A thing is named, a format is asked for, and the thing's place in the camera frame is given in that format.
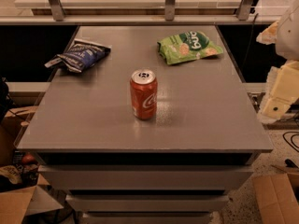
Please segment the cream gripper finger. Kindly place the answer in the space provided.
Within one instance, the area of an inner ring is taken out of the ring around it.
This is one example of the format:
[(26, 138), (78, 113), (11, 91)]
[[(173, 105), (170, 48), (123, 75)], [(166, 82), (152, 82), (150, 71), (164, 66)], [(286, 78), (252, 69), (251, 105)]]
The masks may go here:
[(259, 120), (280, 120), (299, 99), (299, 62), (288, 60), (271, 67), (260, 103)]

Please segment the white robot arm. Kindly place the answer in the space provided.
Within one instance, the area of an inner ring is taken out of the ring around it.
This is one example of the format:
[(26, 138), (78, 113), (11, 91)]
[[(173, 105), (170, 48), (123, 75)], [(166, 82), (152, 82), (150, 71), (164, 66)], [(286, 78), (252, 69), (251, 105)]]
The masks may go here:
[(285, 58), (280, 67), (271, 67), (260, 103), (258, 119), (263, 124), (280, 120), (299, 99), (299, 0), (294, 0), (279, 21), (259, 33), (259, 43), (274, 44), (276, 54)]

